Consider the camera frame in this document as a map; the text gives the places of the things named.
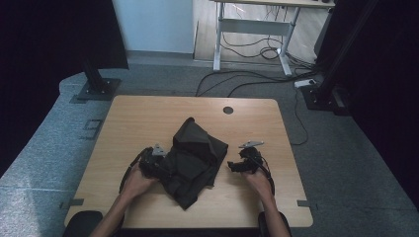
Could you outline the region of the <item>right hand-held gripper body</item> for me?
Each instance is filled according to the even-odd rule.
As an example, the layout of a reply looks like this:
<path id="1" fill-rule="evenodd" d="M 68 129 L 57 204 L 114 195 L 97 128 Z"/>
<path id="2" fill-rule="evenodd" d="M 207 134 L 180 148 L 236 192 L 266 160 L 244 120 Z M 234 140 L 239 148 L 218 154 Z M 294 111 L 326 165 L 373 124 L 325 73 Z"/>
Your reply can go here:
<path id="1" fill-rule="evenodd" d="M 256 149 L 256 146 L 262 144 L 263 141 L 248 141 L 240 146 L 241 151 L 239 152 L 239 155 L 243 162 L 238 168 L 239 172 L 251 171 L 252 173 L 255 173 L 258 169 L 264 170 L 263 157 Z"/>

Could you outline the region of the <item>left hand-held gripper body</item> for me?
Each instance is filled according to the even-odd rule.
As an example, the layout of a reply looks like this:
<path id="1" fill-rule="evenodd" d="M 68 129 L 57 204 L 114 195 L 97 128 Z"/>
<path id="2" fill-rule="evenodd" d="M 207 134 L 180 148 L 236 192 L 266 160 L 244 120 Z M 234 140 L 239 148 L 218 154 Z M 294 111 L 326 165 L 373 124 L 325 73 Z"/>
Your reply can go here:
<path id="1" fill-rule="evenodd" d="M 144 148 L 139 154 L 139 169 L 145 178 L 165 179 L 168 172 L 161 163 L 166 156 L 166 152 L 159 144 L 153 147 Z"/>

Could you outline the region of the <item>dark cloth garment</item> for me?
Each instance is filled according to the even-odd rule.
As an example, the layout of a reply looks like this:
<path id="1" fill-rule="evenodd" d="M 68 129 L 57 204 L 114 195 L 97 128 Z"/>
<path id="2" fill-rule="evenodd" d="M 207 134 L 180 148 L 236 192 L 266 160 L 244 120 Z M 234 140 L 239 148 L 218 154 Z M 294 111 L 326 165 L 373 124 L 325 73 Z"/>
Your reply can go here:
<path id="1" fill-rule="evenodd" d="M 227 149 L 227 143 L 208 134 L 194 118 L 187 118 L 158 166 L 166 193 L 184 210 L 188 209 L 203 188 L 213 186 Z"/>

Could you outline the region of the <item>person's right hand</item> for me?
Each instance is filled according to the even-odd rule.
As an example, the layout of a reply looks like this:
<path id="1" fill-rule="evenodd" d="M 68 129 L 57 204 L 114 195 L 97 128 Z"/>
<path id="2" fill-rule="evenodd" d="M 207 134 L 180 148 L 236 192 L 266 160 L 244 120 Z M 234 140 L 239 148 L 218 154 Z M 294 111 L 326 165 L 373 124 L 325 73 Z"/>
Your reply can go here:
<path id="1" fill-rule="evenodd" d="M 268 199 L 274 196 L 269 180 L 261 169 L 258 169 L 255 173 L 242 172 L 241 176 L 260 199 Z"/>

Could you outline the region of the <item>person's left hand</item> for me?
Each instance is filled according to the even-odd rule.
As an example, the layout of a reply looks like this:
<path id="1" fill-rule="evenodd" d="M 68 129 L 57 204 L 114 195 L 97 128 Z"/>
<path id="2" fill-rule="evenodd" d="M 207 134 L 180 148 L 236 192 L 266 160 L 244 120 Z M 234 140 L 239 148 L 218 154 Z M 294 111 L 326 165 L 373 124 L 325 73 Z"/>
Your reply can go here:
<path id="1" fill-rule="evenodd" d="M 155 178 L 144 177 L 139 165 L 135 164 L 126 178 L 121 196 L 125 200 L 133 200 L 145 194 L 157 182 Z"/>

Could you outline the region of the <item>white power strip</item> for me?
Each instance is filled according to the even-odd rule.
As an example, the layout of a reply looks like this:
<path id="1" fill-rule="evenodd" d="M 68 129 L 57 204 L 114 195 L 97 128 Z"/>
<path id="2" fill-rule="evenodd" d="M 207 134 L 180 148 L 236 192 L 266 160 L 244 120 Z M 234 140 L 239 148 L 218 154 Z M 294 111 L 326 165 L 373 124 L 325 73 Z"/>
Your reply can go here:
<path id="1" fill-rule="evenodd" d="M 314 79 L 305 79 L 305 80 L 299 80 L 294 82 L 295 88 L 305 87 L 305 86 L 314 86 L 317 82 Z"/>

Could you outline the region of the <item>left black stand base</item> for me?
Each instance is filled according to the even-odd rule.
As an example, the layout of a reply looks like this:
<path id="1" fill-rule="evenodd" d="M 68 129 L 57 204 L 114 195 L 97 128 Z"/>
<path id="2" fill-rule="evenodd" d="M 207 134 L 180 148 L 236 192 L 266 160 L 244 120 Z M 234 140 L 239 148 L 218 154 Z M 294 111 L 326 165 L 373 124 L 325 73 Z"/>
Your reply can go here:
<path id="1" fill-rule="evenodd" d="M 88 101 L 110 101 L 120 83 L 120 79 L 103 78 L 99 70 L 88 59 L 82 62 L 82 68 L 87 82 L 77 95 L 70 100 L 71 104 L 85 104 Z"/>

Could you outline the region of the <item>black curtain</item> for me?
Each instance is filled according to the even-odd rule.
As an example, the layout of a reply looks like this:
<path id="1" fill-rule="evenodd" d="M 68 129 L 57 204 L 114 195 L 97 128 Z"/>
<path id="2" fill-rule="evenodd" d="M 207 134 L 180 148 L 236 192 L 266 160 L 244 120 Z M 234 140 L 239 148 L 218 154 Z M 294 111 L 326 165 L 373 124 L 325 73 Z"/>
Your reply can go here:
<path id="1" fill-rule="evenodd" d="M 0 0 L 0 176 L 87 65 L 128 68 L 113 0 Z"/>
<path id="2" fill-rule="evenodd" d="M 419 211 L 419 0 L 378 0 L 339 86 Z"/>

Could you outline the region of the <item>black stand with base plate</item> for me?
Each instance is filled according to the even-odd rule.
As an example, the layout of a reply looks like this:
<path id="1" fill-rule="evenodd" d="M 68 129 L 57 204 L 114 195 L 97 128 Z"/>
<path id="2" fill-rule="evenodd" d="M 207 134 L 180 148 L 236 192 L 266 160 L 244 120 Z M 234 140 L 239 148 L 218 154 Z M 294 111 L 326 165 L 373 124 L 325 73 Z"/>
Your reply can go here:
<path id="1" fill-rule="evenodd" d="M 378 0 L 336 0 L 326 30 L 316 66 L 321 72 L 319 86 L 300 88 L 306 107 L 314 111 L 333 112 L 345 116 L 346 90 L 339 86 L 350 59 L 355 59 L 356 40 L 359 38 Z"/>

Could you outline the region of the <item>white metal frame desk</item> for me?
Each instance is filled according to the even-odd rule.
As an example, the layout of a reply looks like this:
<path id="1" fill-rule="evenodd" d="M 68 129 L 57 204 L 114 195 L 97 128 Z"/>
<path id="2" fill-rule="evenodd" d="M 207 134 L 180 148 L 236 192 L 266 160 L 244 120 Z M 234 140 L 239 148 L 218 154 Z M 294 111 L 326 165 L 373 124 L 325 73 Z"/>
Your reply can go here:
<path id="1" fill-rule="evenodd" d="M 221 36 L 223 33 L 249 34 L 249 35 L 266 35 L 284 37 L 280 49 L 277 50 L 279 60 L 281 62 L 284 74 L 291 77 L 292 71 L 289 66 L 287 57 L 288 47 L 293 36 L 296 21 L 301 8 L 314 9 L 333 9 L 335 7 L 334 0 L 210 0 L 214 2 L 217 9 L 216 22 L 216 42 L 213 54 L 214 71 L 220 70 L 221 64 Z M 289 22 L 272 22 L 259 20 L 239 20 L 224 17 L 224 7 L 226 4 L 247 4 L 261 6 L 280 6 L 294 8 L 293 18 Z"/>

